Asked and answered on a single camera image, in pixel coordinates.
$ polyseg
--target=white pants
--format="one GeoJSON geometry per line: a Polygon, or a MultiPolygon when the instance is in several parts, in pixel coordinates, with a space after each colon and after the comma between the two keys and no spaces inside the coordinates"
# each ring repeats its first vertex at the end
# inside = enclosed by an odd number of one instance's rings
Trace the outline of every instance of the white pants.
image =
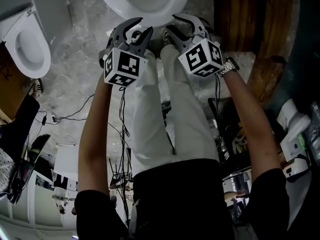
{"type": "Polygon", "coordinates": [[[168,83],[174,123],[174,151],[163,119],[155,55],[146,50],[148,67],[136,83],[133,115],[132,174],[184,160],[215,159],[217,147],[208,121],[178,60],[179,52],[170,44],[160,54],[168,83]]]}

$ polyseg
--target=wristwatch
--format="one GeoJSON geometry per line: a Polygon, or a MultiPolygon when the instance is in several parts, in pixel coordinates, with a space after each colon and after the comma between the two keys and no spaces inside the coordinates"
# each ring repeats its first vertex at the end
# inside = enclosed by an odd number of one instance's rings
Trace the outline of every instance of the wristwatch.
{"type": "Polygon", "coordinates": [[[232,57],[228,57],[226,60],[226,63],[223,66],[224,66],[224,69],[219,72],[220,77],[222,77],[225,73],[231,70],[237,72],[240,69],[240,67],[232,57]]]}

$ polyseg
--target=black t-shirt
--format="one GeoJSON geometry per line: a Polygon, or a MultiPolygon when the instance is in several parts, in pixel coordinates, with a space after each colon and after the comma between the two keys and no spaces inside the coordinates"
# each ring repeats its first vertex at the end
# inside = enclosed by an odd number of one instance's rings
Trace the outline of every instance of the black t-shirt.
{"type": "MultiPolygon", "coordinates": [[[[139,200],[136,240],[235,238],[217,161],[165,164],[141,172],[133,180],[134,200],[139,200]]],[[[285,186],[280,169],[265,172],[252,185],[242,218],[252,225],[260,240],[280,239],[287,231],[289,197],[285,186]]],[[[104,193],[80,192],[75,209],[80,240],[119,240],[128,234],[104,193]]]]}

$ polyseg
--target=person's right arm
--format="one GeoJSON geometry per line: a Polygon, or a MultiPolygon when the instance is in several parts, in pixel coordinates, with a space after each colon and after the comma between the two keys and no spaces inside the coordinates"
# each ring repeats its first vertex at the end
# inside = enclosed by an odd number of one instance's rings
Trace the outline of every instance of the person's right arm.
{"type": "Polygon", "coordinates": [[[252,181],[261,174],[280,167],[276,144],[266,114],[235,71],[223,75],[248,142],[252,181]]]}

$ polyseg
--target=white box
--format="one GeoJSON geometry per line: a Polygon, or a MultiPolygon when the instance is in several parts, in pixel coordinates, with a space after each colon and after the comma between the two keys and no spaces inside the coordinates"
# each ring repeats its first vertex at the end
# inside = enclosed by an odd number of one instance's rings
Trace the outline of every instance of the white box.
{"type": "Polygon", "coordinates": [[[128,51],[113,48],[104,60],[104,82],[128,87],[144,72],[148,60],[128,51]]]}
{"type": "Polygon", "coordinates": [[[179,57],[188,74],[206,78],[224,69],[218,42],[203,39],[179,57]]]}

